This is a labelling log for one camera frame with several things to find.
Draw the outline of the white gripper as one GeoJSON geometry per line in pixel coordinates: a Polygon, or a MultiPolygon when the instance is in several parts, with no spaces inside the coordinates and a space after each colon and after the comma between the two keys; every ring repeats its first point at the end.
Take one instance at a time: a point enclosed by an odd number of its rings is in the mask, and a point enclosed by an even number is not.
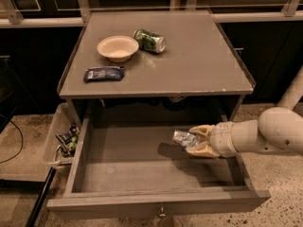
{"type": "Polygon", "coordinates": [[[199,142],[203,142],[194,147],[186,148],[186,152],[198,156],[215,158],[220,155],[225,158],[233,157],[237,151],[232,143],[233,122],[221,122],[217,125],[200,125],[189,130],[194,134],[199,142]]]}

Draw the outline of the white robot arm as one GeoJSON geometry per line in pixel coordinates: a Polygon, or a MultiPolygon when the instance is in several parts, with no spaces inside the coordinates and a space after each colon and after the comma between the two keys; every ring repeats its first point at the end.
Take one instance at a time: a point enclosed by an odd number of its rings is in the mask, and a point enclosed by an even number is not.
{"type": "Polygon", "coordinates": [[[189,130],[198,138],[186,152],[199,157],[233,157],[254,152],[270,155],[303,155],[303,117],[294,106],[303,97],[303,67],[294,77],[276,107],[265,110],[257,120],[221,122],[189,130]]]}

